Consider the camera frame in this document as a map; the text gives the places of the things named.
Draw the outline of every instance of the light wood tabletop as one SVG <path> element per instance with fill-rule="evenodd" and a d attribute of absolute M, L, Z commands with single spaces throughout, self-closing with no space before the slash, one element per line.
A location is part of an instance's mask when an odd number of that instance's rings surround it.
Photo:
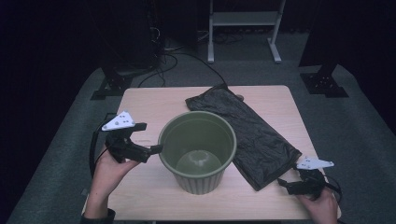
<path fill-rule="evenodd" d="M 128 89 L 119 113 L 127 110 L 135 122 L 146 122 L 143 132 L 131 140 L 141 146 L 158 144 L 163 126 L 175 116 L 188 112 L 185 100 L 210 87 Z M 230 86 L 235 94 L 276 129 L 304 156 L 317 158 L 303 120 L 286 86 Z M 281 176 L 301 180 L 292 169 Z M 255 191 L 231 164 L 219 186 L 205 195 L 184 191 L 158 155 L 141 163 L 123 178 L 109 197 L 108 206 L 116 220 L 286 220 L 309 219 L 294 196 L 276 181 Z"/>

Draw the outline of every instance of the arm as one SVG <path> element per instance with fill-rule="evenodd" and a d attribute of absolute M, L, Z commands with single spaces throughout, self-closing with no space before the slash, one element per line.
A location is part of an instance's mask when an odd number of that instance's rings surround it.
<path fill-rule="evenodd" d="M 91 192 L 83 217 L 86 219 L 100 219 L 109 215 L 114 216 L 114 211 L 107 209 L 108 196 L 125 175 L 138 164 L 139 162 L 137 161 L 118 163 L 108 151 L 105 151 L 96 163 Z"/>
<path fill-rule="evenodd" d="M 296 195 L 296 197 L 308 210 L 316 224 L 337 224 L 338 203 L 330 189 L 325 188 L 315 201 L 311 201 L 304 195 Z"/>

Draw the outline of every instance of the black bag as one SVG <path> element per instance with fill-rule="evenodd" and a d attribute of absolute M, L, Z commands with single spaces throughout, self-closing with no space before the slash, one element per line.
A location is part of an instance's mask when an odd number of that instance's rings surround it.
<path fill-rule="evenodd" d="M 233 163 L 255 190 L 287 172 L 302 155 L 256 112 L 221 84 L 186 99 L 191 111 L 207 111 L 227 120 L 236 135 Z"/>

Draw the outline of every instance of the white metal frame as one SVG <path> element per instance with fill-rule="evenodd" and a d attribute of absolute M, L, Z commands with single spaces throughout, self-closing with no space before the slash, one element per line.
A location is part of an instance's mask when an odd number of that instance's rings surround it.
<path fill-rule="evenodd" d="M 207 45 L 207 61 L 215 61 L 213 47 L 213 27 L 215 26 L 249 26 L 249 25 L 274 25 L 272 37 L 267 38 L 268 45 L 273 54 L 275 63 L 281 63 L 279 52 L 276 48 L 276 36 L 282 20 L 286 0 L 281 0 L 278 11 L 260 12 L 214 12 L 213 0 L 210 0 L 209 11 L 209 43 Z"/>

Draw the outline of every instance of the green bucket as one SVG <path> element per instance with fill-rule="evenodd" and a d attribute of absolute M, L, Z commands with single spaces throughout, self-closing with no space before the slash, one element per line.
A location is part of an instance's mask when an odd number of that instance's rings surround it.
<path fill-rule="evenodd" d="M 171 119 L 161 131 L 159 144 L 163 145 L 163 165 L 192 194 L 215 189 L 236 151 L 231 125 L 205 111 L 187 112 Z"/>

